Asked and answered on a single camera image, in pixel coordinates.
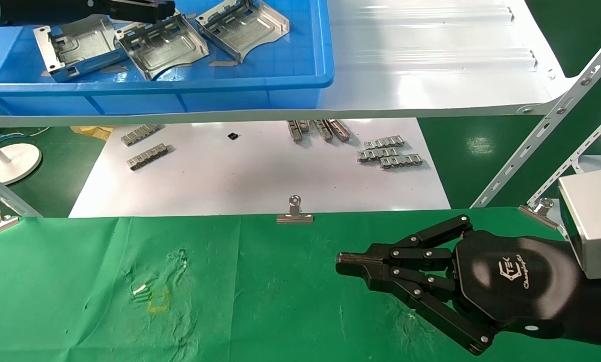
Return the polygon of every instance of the green cloth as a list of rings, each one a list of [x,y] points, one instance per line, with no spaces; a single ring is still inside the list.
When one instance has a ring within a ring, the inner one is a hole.
[[[510,333],[474,357],[392,296],[335,272],[340,251],[460,213],[503,236],[559,237],[511,208],[317,215],[314,225],[271,215],[23,220],[0,232],[0,361],[601,360],[601,346]]]

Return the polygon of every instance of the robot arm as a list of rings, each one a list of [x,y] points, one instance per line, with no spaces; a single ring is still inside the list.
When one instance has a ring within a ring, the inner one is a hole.
[[[454,250],[437,248],[459,236]],[[475,231],[460,215],[396,244],[342,252],[336,269],[393,294],[474,355],[502,331],[601,344],[601,279],[586,277],[567,242]]]
[[[62,25],[93,14],[154,24],[174,12],[172,0],[0,0],[0,27]]]

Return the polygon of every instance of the white lamp base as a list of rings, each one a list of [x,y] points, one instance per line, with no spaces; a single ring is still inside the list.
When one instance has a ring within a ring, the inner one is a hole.
[[[0,160],[0,183],[8,185],[28,176],[41,162],[41,151],[32,144],[11,144],[1,151],[13,160],[3,163]]]

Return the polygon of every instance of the logo on robotic hand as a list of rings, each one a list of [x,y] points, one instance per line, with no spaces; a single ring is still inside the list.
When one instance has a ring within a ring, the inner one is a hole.
[[[528,289],[528,269],[521,255],[517,254],[517,261],[510,261],[510,257],[502,257],[499,261],[499,273],[511,282],[523,275],[524,289]]]

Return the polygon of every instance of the yellow stain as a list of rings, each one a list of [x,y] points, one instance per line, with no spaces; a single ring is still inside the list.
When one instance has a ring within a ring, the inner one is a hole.
[[[146,304],[146,310],[149,313],[162,313],[162,312],[166,312],[167,309],[169,309],[169,300],[170,300],[170,292],[168,288],[165,288],[162,291],[162,297],[163,297],[163,303],[162,305],[153,305],[153,294],[151,294],[151,296],[149,296],[149,302]]]

